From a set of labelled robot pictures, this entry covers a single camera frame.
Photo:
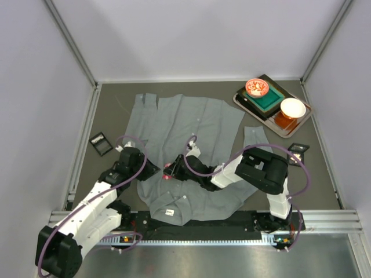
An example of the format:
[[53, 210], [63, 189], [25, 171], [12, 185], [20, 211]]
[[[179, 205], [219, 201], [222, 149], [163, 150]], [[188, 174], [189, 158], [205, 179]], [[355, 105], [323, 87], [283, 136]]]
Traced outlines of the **grey button-up shirt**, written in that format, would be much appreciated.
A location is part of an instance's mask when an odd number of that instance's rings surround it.
[[[243, 116], [241, 110], [213, 98], [138, 94], [126, 134], [142, 140], [148, 159], [159, 168], [173, 162], [195, 135], [201, 162], [215, 166], [230, 158]], [[193, 181], [164, 180], [161, 173], [137, 186], [153, 219], [178, 226], [191, 220], [224, 220], [255, 191], [240, 181], [211, 192]]]

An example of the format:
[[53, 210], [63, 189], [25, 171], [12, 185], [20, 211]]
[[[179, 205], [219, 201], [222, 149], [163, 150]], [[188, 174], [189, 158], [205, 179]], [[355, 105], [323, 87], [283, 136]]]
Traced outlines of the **gold leaf brooch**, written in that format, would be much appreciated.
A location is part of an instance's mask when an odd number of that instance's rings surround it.
[[298, 161], [302, 161], [301, 153], [293, 153], [293, 156], [290, 158], [291, 164], [298, 164]]

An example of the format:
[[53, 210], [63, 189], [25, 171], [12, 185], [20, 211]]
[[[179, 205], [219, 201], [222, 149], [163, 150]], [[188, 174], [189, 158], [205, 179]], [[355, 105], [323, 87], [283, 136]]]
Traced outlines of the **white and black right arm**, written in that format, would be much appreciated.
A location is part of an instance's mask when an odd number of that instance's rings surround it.
[[220, 191], [229, 185], [246, 181], [267, 194], [270, 216], [254, 223], [263, 231], [276, 231], [291, 224], [292, 205], [288, 201], [288, 163], [279, 155], [261, 148], [244, 150], [232, 161], [219, 166], [207, 166], [199, 160], [201, 151], [187, 145], [185, 154], [167, 164], [164, 175], [179, 181], [198, 183], [207, 191]]

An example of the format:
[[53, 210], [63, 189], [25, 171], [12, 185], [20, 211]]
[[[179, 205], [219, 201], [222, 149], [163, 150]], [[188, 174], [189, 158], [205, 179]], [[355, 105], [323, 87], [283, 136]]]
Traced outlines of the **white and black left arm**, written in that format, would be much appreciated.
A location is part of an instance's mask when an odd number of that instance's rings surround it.
[[92, 248], [119, 228], [129, 208], [118, 198], [133, 180], [145, 181], [160, 169], [141, 150], [120, 148], [119, 159], [102, 172], [86, 197], [54, 226], [38, 234], [35, 265], [39, 277], [74, 277]]

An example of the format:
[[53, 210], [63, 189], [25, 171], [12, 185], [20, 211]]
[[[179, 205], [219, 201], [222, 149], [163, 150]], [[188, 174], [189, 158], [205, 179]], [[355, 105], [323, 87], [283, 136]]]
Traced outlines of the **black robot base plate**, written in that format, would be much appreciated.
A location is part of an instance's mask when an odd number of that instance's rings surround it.
[[294, 211], [289, 220], [273, 219], [266, 211], [237, 211], [226, 220], [191, 220], [183, 226], [152, 219], [148, 211], [126, 215], [124, 224], [114, 233], [138, 232], [144, 241], [197, 240], [260, 240], [263, 232], [283, 232], [305, 229], [303, 216]]

